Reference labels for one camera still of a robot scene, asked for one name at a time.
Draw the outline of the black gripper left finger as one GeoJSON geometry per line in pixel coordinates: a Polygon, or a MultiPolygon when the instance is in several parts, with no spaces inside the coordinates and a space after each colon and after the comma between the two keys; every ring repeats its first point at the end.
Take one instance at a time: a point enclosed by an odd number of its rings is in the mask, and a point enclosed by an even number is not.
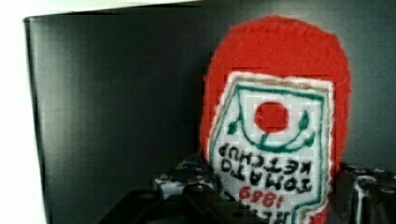
{"type": "Polygon", "coordinates": [[[212,189],[217,185],[216,175],[200,158],[183,160],[154,179],[155,189],[165,200],[170,196],[180,195],[184,188],[194,184],[203,184],[212,189]]]}

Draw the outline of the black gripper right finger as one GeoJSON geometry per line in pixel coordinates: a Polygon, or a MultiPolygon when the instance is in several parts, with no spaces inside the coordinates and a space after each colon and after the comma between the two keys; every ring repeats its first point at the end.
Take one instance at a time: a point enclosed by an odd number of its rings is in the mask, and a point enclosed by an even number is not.
{"type": "Polygon", "coordinates": [[[395,174],[342,163],[334,179],[332,209],[343,224],[396,224],[395,174]]]}

